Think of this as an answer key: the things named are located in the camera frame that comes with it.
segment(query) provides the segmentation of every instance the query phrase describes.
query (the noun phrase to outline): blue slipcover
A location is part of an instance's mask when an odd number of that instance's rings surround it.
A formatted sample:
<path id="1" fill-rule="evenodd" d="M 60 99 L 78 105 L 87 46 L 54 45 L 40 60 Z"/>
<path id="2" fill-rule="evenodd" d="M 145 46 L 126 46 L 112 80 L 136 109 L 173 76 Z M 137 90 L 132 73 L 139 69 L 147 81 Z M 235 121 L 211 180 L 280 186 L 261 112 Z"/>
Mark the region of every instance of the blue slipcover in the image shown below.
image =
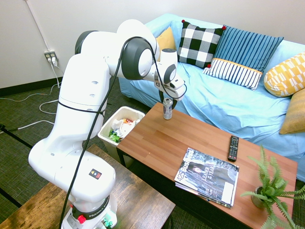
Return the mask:
<path id="1" fill-rule="evenodd" d="M 203 28 L 222 27 L 173 14 L 158 17 L 146 26 L 155 37 L 170 26 L 178 48 L 182 19 Z M 305 45 L 282 41 L 268 63 L 265 73 L 303 51 Z M 298 162 L 297 178 L 305 182 L 305 133 L 279 134 L 291 97 L 279 98 L 267 92 L 264 87 L 264 75 L 256 91 L 252 91 L 229 81 L 210 77 L 202 71 L 196 66 L 178 63 L 177 72 L 185 80 L 188 91 L 175 109 Z M 121 92 L 127 97 L 149 107 L 160 101 L 153 82 L 128 81 L 123 78 L 119 81 Z"/>

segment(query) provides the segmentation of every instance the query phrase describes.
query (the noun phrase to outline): stack of magazines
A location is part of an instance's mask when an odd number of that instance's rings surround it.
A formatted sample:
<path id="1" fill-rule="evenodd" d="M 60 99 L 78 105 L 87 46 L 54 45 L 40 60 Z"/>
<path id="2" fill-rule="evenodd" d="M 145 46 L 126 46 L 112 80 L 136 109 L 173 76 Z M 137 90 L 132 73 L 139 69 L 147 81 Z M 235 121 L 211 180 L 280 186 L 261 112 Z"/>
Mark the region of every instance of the stack of magazines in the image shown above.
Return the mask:
<path id="1" fill-rule="evenodd" d="M 175 185 L 208 201 L 231 208 L 238 172 L 238 166 L 188 148 L 175 177 Z"/>

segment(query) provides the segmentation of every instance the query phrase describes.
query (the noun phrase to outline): metal can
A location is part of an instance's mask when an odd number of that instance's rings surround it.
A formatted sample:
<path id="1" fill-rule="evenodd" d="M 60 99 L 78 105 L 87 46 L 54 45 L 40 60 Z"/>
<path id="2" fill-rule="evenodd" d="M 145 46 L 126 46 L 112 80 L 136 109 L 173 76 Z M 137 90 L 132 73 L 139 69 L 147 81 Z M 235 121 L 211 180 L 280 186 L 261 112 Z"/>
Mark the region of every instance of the metal can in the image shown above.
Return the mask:
<path id="1" fill-rule="evenodd" d="M 173 115 L 173 100 L 171 98 L 165 98 L 163 100 L 163 118 L 169 120 Z"/>

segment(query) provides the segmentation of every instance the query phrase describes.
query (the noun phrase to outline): pillow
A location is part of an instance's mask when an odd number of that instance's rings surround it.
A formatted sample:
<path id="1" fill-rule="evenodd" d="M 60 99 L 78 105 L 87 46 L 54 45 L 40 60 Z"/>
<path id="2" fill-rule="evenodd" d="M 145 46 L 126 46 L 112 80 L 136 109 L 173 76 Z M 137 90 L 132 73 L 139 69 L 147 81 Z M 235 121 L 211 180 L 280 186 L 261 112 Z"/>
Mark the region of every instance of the pillow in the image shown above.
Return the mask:
<path id="1" fill-rule="evenodd" d="M 205 29 L 184 20 L 182 22 L 178 61 L 205 68 L 211 64 L 223 29 Z"/>
<path id="2" fill-rule="evenodd" d="M 305 89 L 292 96 L 280 134 L 301 132 L 305 132 Z"/>
<path id="3" fill-rule="evenodd" d="M 159 37 L 156 38 L 159 48 L 160 48 L 160 55 L 158 61 L 160 61 L 161 51 L 163 49 L 175 49 L 175 40 L 173 38 L 173 31 L 170 27 L 167 28 Z"/>
<path id="4" fill-rule="evenodd" d="M 305 52 L 281 62 L 268 71 L 264 78 L 268 92 L 285 97 L 305 88 Z"/>
<path id="5" fill-rule="evenodd" d="M 205 68 L 203 73 L 254 91 L 282 40 L 283 37 L 271 37 L 226 26 L 211 67 Z"/>

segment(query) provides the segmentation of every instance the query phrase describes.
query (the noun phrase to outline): wall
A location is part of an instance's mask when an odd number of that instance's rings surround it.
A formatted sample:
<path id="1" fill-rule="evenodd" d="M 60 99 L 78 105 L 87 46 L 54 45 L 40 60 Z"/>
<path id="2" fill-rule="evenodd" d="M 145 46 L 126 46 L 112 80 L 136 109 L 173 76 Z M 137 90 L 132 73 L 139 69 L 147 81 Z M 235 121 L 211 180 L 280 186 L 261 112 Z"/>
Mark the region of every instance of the wall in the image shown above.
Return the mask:
<path id="1" fill-rule="evenodd" d="M 83 31 L 115 32 L 126 19 L 147 23 L 167 12 L 305 44 L 304 0 L 28 1 L 63 71 Z M 0 29 L 0 88 L 54 78 L 43 55 L 47 49 L 24 0 L 0 1 Z"/>

